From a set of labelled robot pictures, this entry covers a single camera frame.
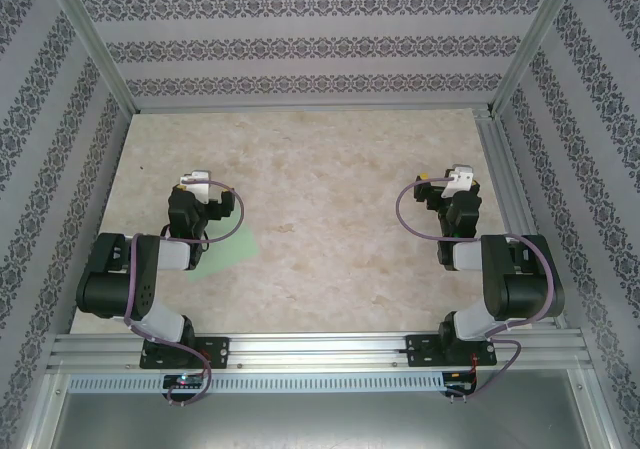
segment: marble-patterned floor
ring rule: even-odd
[[[209,169],[244,198],[258,249],[196,281],[159,273],[157,295],[197,332],[432,330],[481,297],[481,274],[445,271],[394,204],[417,174],[454,163],[482,186],[479,234],[503,232],[470,110],[137,115],[102,230],[158,234],[179,176]],[[411,194],[402,211],[438,233]],[[126,331],[82,313],[72,328]]]

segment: green paper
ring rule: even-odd
[[[207,225],[209,239],[228,233],[238,223],[239,218],[240,211],[236,208],[231,217],[222,218],[221,221],[209,221]],[[259,253],[260,248],[253,237],[253,232],[244,222],[233,236],[211,244],[209,250],[202,253],[196,268],[193,271],[187,271],[187,278],[189,282],[199,281],[234,264],[251,259]]]

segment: wall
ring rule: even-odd
[[[83,0],[142,109],[488,103],[542,0]]]
[[[56,0],[0,0],[0,448],[18,436],[128,121]]]
[[[640,447],[640,0],[566,0],[501,114],[624,447]]]

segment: enclosure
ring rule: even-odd
[[[640,447],[640,0],[1,1],[2,447]],[[394,203],[455,163],[479,234],[546,237],[566,303],[513,331],[493,394],[450,406],[402,340],[482,276],[444,271]],[[195,169],[246,202],[233,241],[158,277],[232,341],[200,412],[163,404],[124,324],[75,307],[98,233],[159,234]]]

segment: black mounting bracket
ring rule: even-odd
[[[409,367],[471,366],[476,356],[478,366],[495,366],[493,344],[487,341],[456,341],[445,346],[438,334],[410,334],[405,336]]]
[[[228,337],[196,337],[193,348],[207,358],[211,369],[227,368]],[[202,369],[202,361],[182,349],[145,340],[140,355],[140,368]]]

